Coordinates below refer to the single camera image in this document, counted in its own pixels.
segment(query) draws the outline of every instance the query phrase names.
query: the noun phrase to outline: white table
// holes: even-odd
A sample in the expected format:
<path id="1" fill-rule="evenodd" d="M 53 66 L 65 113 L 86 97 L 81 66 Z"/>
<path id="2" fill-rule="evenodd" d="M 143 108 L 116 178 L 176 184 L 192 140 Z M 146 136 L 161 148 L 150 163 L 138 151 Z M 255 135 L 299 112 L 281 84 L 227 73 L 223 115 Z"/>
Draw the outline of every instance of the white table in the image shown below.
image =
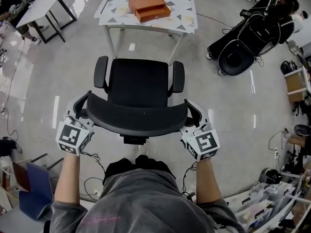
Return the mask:
<path id="1" fill-rule="evenodd" d="M 176 46 L 171 53 L 168 64 L 172 64 L 173 55 L 180 42 L 189 33 L 198 28 L 194 0 L 165 0 L 171 10 L 171 15 L 140 23 L 128 8 L 128 0 L 103 0 L 94 17 L 99 18 L 103 26 L 112 58 L 117 58 L 113 47 L 109 28 L 129 28 L 156 31 L 179 36 Z"/>
<path id="2" fill-rule="evenodd" d="M 32 22 L 34 24 L 36 31 L 38 32 L 39 36 L 42 38 L 42 41 L 44 43 L 49 42 L 56 35 L 59 35 L 61 37 L 61 39 L 63 40 L 63 42 L 65 42 L 64 38 L 62 37 L 60 32 L 55 28 L 55 26 L 53 25 L 53 23 L 51 22 L 50 18 L 47 15 L 47 13 L 50 12 L 51 16 L 54 18 L 54 20 L 58 24 L 58 21 L 56 20 L 55 16 L 50 11 L 51 7 L 56 3 L 56 1 L 58 1 L 60 3 L 60 5 L 65 9 L 65 11 L 71 17 L 71 21 L 69 21 L 68 23 L 66 23 L 65 25 L 60 27 L 61 30 L 77 20 L 62 0 L 35 0 L 30 5 L 29 9 L 25 13 L 25 15 L 22 17 L 22 19 L 19 21 L 19 23 L 16 27 L 18 28 L 20 26 L 23 26 L 25 24 Z M 41 30 L 39 29 L 37 23 L 35 22 L 35 20 L 38 20 L 42 17 L 46 17 L 46 19 L 49 21 L 49 23 L 52 25 L 52 27 L 56 31 L 56 33 L 54 33 L 53 35 L 51 35 L 47 39 L 44 37 L 44 35 L 42 34 Z"/>
<path id="3" fill-rule="evenodd" d="M 309 94 L 311 95 L 311 84 L 310 84 L 310 81 L 309 81 L 309 78 L 308 78 L 308 72 L 307 72 L 307 70 L 304 67 L 302 67 L 302 68 L 300 68 L 298 70 L 295 70 L 293 72 L 290 72 L 288 74 L 285 74 L 284 77 L 286 78 L 288 76 L 294 75 L 294 74 L 299 73 L 299 72 L 301 72 L 300 78 L 303 79 L 306 87 L 301 88 L 299 90 L 288 92 L 287 95 L 292 95 L 292 94 L 299 93 L 299 92 L 304 92 L 304 91 L 309 92 Z"/>

